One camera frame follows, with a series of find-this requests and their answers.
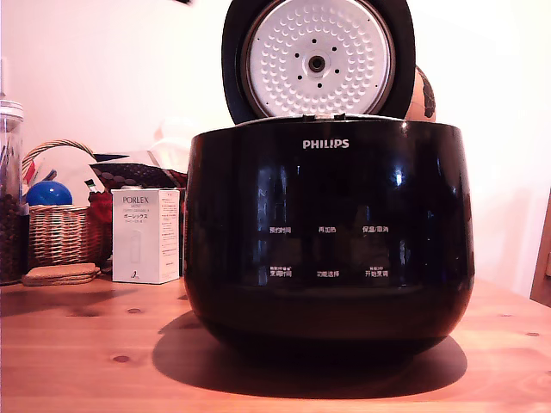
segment coffee beans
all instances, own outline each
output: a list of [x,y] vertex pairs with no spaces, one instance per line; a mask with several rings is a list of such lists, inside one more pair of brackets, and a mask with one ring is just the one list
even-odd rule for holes
[[17,200],[0,198],[0,285],[21,279],[22,221]]

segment white inner lid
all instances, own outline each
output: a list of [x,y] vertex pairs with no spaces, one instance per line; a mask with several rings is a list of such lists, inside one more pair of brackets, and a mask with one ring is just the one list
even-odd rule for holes
[[15,116],[23,120],[23,106],[17,102],[0,100],[0,115]]
[[276,4],[257,20],[245,48],[243,78],[257,112],[368,114],[384,103],[393,78],[393,43],[368,3]]

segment cork coaster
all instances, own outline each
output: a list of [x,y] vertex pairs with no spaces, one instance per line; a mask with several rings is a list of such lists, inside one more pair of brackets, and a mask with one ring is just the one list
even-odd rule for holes
[[22,283],[27,287],[85,284],[94,280],[98,273],[99,268],[94,264],[34,268],[23,275]]
[[95,264],[72,264],[52,267],[33,268],[26,275],[29,279],[48,280],[73,275],[97,274],[99,268]]
[[25,280],[24,277],[22,279],[22,283],[25,287],[47,287],[47,286],[72,286],[76,284],[86,284],[88,282],[91,282],[96,277],[94,275],[85,276],[85,277],[71,277],[64,280],[34,280],[34,281],[28,281]]

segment philips logo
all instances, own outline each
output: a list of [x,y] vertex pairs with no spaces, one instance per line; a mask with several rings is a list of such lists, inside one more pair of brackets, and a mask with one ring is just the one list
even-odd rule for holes
[[348,139],[331,140],[303,140],[302,149],[348,149],[350,142]]

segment wood grain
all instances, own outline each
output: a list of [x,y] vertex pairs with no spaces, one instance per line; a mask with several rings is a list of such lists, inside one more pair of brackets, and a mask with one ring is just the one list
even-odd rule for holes
[[551,277],[547,276],[549,254],[551,254],[551,195],[543,225],[542,243],[537,257],[534,282],[530,298],[551,307]]
[[454,334],[409,363],[258,365],[183,283],[3,287],[2,412],[551,411],[551,309],[478,280]]

